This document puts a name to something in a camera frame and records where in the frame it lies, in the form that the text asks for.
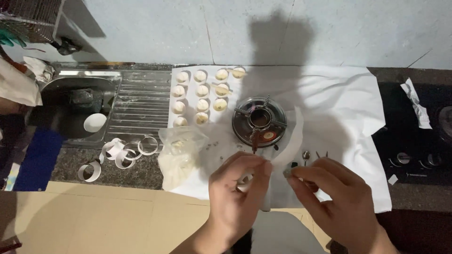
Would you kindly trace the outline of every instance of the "gas stove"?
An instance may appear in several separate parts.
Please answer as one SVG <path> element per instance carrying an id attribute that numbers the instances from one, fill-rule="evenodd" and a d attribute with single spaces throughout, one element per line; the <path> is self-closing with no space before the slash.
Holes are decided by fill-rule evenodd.
<path id="1" fill-rule="evenodd" d="M 452 86 L 414 84 L 433 129 L 419 128 L 400 84 L 378 86 L 386 125 L 372 138 L 386 177 L 395 174 L 397 183 L 452 185 Z"/>

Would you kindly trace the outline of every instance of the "small spoon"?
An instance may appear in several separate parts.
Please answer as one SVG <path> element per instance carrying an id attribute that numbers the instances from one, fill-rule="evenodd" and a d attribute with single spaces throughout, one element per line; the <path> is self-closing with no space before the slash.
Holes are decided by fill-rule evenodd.
<path id="1" fill-rule="evenodd" d="M 303 160 L 305 161 L 305 166 L 306 166 L 306 162 L 309 160 L 309 158 L 311 157 L 311 154 L 309 151 L 304 151 L 302 154 Z"/>

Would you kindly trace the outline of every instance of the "stove control knob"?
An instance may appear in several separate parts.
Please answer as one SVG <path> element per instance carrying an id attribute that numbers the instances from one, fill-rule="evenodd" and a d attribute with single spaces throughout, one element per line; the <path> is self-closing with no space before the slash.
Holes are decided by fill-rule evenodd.
<path id="1" fill-rule="evenodd" d="M 410 162 L 411 157 L 406 153 L 397 154 L 397 158 L 395 159 L 395 163 L 399 166 L 406 165 Z"/>
<path id="2" fill-rule="evenodd" d="M 406 153 L 398 153 L 397 157 L 394 159 L 390 159 L 389 161 L 396 167 L 401 167 L 410 162 L 411 157 Z"/>
<path id="3" fill-rule="evenodd" d="M 426 168 L 432 168 L 441 164 L 441 157 L 438 154 L 429 154 L 422 165 Z"/>

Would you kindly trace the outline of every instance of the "kitchen counter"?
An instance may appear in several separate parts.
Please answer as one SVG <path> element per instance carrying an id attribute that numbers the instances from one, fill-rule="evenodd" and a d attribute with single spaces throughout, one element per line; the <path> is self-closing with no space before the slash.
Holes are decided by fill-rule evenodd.
<path id="1" fill-rule="evenodd" d="M 92 65 L 89 63 L 55 63 L 58 68 L 81 69 L 127 69 L 127 70 L 171 70 L 168 64 L 125 64 L 120 66 Z M 410 77 L 416 83 L 452 85 L 452 71 L 407 68 L 369 68 L 378 82 L 404 83 Z M 56 161 L 51 181 L 98 184 L 130 188 L 161 189 L 163 176 L 157 154 L 142 156 L 128 169 L 119 169 L 114 161 L 102 164 L 100 177 L 92 182 L 82 182 L 77 177 L 78 168 L 98 158 L 100 150 L 63 147 Z M 396 183 L 389 186 L 394 209 L 412 209 L 452 212 L 452 187 Z"/>

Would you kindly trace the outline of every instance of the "plastic bag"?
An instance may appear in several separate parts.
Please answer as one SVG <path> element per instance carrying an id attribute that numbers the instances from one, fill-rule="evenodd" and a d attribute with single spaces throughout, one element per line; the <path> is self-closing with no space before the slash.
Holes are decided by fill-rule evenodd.
<path id="1" fill-rule="evenodd" d="M 158 162 L 163 174 L 162 187 L 170 191 L 180 186 L 195 169 L 199 169 L 199 152 L 209 138 L 198 128 L 182 126 L 159 130 L 163 149 Z"/>

